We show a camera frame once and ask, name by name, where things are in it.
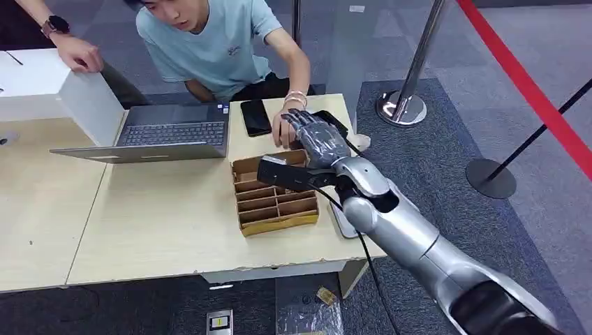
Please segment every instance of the wooden table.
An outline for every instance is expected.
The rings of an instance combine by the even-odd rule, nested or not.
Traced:
[[[70,119],[0,122],[0,291],[64,285],[105,164],[49,153],[91,146]]]
[[[309,99],[311,111],[329,110],[351,129],[342,95]],[[270,119],[282,103],[265,101]],[[366,268],[364,251],[342,237],[323,197],[315,225],[247,238],[239,231],[230,161],[278,151],[271,135],[247,136],[232,103],[227,158],[108,165],[66,283],[191,274],[218,283],[340,271],[346,295]],[[368,245],[372,256],[385,255]]]

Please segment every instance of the robotic arm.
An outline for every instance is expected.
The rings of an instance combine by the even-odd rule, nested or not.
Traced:
[[[460,251],[345,135],[307,112],[283,116],[316,170],[263,158],[258,179],[296,191],[334,185],[348,221],[407,269],[460,334],[560,334],[553,314],[506,275]]]

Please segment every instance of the laptop keyboard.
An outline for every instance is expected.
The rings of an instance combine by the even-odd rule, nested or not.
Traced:
[[[225,122],[196,124],[168,124],[162,126],[127,126],[124,146],[205,142],[210,145],[224,143]]]

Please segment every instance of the robot finger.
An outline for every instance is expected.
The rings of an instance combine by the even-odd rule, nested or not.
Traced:
[[[292,115],[294,118],[296,118],[296,120],[298,120],[303,126],[310,124],[310,121],[303,116],[302,111],[292,108],[288,113]]]
[[[305,119],[308,123],[316,122],[316,119],[312,116],[311,113],[307,112],[306,110],[300,111],[300,115],[303,119]]]
[[[294,114],[292,114],[292,110],[290,110],[288,113],[282,114],[281,118],[291,124],[295,131],[298,131],[298,129],[304,126],[304,124],[302,124],[302,122],[296,116],[294,116]]]

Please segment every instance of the cardboard organizer tray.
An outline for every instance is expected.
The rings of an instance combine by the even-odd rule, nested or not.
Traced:
[[[304,166],[306,151],[285,151],[270,155],[289,165]],[[315,191],[294,192],[257,180],[262,156],[231,163],[240,230],[244,236],[271,232],[318,220]]]

